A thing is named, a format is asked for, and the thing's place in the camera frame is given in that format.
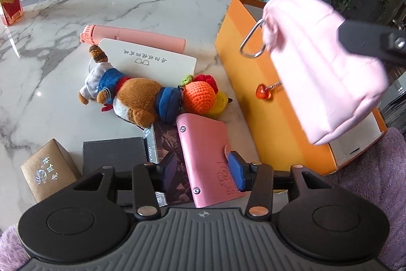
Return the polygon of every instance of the glasses drawing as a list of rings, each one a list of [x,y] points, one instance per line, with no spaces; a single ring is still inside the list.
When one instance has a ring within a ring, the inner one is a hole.
[[[143,61],[141,58],[137,58],[134,62],[135,62],[135,63],[140,63],[140,64],[142,64],[142,65],[149,66],[149,60],[144,60],[144,61]]]

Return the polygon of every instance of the red crochet flower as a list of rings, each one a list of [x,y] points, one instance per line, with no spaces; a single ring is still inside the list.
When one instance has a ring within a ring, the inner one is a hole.
[[[211,75],[200,74],[193,79],[193,82],[206,82],[213,88],[214,93],[217,94],[217,92],[218,92],[216,81],[214,80],[213,76],[211,76]]]

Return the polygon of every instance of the crocheted orange ball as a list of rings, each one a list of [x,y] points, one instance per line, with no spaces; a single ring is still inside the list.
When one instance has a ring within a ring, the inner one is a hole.
[[[210,84],[202,81],[186,84],[183,89],[183,106],[189,113],[203,115],[216,102],[216,93]]]

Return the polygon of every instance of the metal ring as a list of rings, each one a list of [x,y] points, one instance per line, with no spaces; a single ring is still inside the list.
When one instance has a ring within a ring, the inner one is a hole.
[[[262,53],[264,53],[265,51],[265,45],[262,46],[262,49],[260,51],[258,51],[255,54],[248,54],[245,53],[243,51],[243,48],[245,46],[245,44],[248,42],[248,40],[251,38],[252,34],[255,32],[255,30],[257,30],[257,28],[262,25],[263,19],[259,19],[259,21],[255,24],[255,26],[251,29],[251,31],[248,33],[247,37],[245,37],[244,41],[242,42],[241,46],[240,46],[240,53],[247,58],[256,58],[259,57]]]

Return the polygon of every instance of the brown teddy bear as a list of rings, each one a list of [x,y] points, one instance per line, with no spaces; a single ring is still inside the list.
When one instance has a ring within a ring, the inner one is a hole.
[[[180,88],[165,88],[150,79],[125,76],[108,62],[97,45],[92,45],[89,52],[97,65],[80,89],[82,104],[96,99],[105,105],[102,111],[113,109],[119,117],[144,128],[158,120],[166,124],[175,122],[182,103]]]

